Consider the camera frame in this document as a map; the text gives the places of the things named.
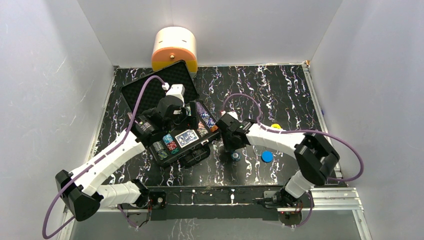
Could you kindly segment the blue poker card deck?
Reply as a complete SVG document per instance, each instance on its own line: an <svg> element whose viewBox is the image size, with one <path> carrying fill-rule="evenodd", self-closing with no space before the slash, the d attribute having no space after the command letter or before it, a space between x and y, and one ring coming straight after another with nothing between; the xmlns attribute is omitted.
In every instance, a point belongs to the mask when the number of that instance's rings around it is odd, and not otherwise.
<svg viewBox="0 0 424 240"><path fill-rule="evenodd" d="M199 139L198 134L193 129L188 129L175 136L175 140L181 148L184 148Z"/></svg>

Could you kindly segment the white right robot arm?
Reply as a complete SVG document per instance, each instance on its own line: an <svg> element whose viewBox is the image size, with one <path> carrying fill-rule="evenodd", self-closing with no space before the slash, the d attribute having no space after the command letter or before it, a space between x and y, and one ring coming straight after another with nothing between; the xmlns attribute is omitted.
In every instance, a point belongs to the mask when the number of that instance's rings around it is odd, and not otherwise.
<svg viewBox="0 0 424 240"><path fill-rule="evenodd" d="M299 170L281 190L282 202L288 207L295 207L302 195L315 186L323 186L340 160L340 155L320 131L290 133L253 119L239 121L229 113L225 113L216 126L226 151L234 152L247 145L262 146L296 159Z"/></svg>

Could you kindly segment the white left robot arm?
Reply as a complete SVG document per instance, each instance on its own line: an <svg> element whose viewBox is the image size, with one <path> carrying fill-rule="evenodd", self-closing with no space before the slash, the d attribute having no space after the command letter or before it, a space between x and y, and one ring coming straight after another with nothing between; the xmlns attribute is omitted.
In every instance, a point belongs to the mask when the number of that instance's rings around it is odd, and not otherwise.
<svg viewBox="0 0 424 240"><path fill-rule="evenodd" d="M104 181L134 156L145 152L174 129L198 126L197 105L182 96L166 95L154 108L137 113L137 101L129 126L91 160L68 172L56 174L58 197L78 222L99 209L122 204L144 208L151 202L150 190L137 179L104 185Z"/></svg>

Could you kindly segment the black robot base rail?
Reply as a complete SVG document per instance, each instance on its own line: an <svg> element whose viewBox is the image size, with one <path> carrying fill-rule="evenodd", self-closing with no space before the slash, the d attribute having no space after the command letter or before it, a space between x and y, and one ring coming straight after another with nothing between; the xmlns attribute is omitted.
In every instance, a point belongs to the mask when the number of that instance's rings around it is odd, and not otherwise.
<svg viewBox="0 0 424 240"><path fill-rule="evenodd" d="M124 203L130 218L139 214L152 221L174 219L262 219L297 225L307 220L315 206L312 193L289 196L280 185L152 186L135 203Z"/></svg>

